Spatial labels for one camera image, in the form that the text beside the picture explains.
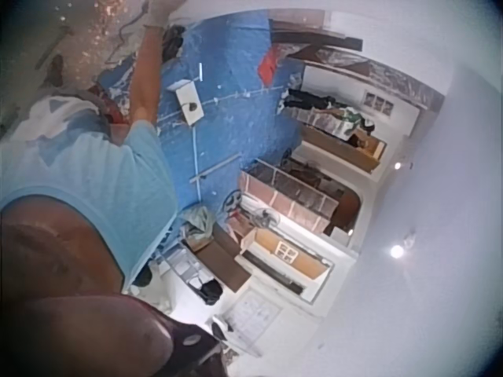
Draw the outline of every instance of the fan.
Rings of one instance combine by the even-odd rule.
[[[251,222],[258,228],[270,228],[280,223],[280,216],[273,210],[261,208],[251,215]]]

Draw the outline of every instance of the red object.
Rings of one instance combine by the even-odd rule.
[[[277,69],[277,48],[272,45],[259,65],[259,77],[265,86],[271,86]]]

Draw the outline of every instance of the cable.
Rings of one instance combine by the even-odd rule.
[[[122,47],[124,46],[124,44],[126,43],[126,40],[124,39],[124,36],[123,36],[123,30],[134,24],[135,22],[137,22],[138,20],[140,20],[147,12],[149,11],[149,0],[145,0],[143,5],[141,6],[141,12],[135,17],[133,18],[133,20],[129,21],[127,24],[124,24],[123,26],[120,27],[119,29],[119,39],[120,39],[120,43],[119,45],[117,45],[115,47],[115,49],[112,51],[112,53],[110,54],[110,56],[107,58],[107,60],[105,61],[105,64],[118,64],[119,62],[118,61],[110,61],[110,59],[112,59],[112,57],[115,55],[115,53]]]

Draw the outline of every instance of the light blue t-shirt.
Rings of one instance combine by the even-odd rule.
[[[128,287],[173,222],[176,195],[152,124],[136,122],[119,147],[97,122],[84,110],[51,138],[3,141],[0,210],[30,195],[74,207],[101,234]]]

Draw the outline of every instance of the window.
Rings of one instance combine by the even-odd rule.
[[[384,98],[370,92],[365,92],[365,96],[363,97],[363,104],[377,112],[385,114],[386,116],[391,116],[391,114],[393,113],[393,108],[395,107],[395,105],[390,101],[385,100]]]
[[[277,245],[274,255],[276,255],[283,262],[287,262],[289,265],[291,265],[299,256],[299,252],[297,250],[292,249],[286,243],[282,243],[280,241],[279,244]]]

